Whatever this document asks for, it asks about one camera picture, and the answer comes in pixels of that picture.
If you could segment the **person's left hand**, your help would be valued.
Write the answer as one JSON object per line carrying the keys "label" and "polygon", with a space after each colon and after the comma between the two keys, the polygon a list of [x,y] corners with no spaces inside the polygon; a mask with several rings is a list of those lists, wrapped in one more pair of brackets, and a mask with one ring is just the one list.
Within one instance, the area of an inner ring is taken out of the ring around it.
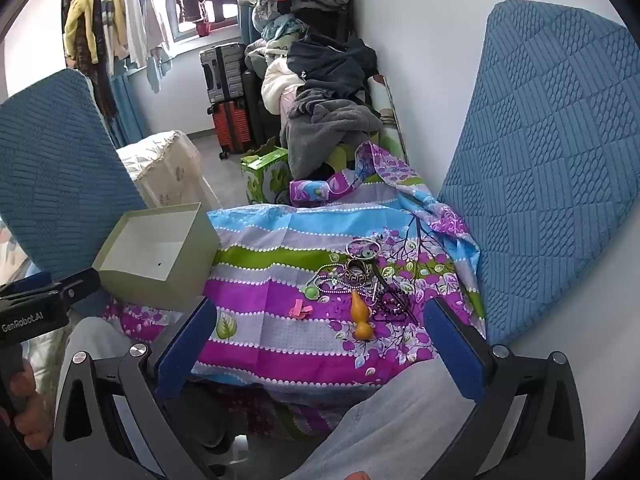
{"label": "person's left hand", "polygon": [[23,436],[24,443],[33,451],[44,450],[52,434],[52,418],[46,400],[37,391],[35,375],[29,362],[23,361],[23,369],[9,382],[10,391],[26,402],[23,411],[10,417],[1,409],[1,420],[6,426],[14,422],[15,428]]}

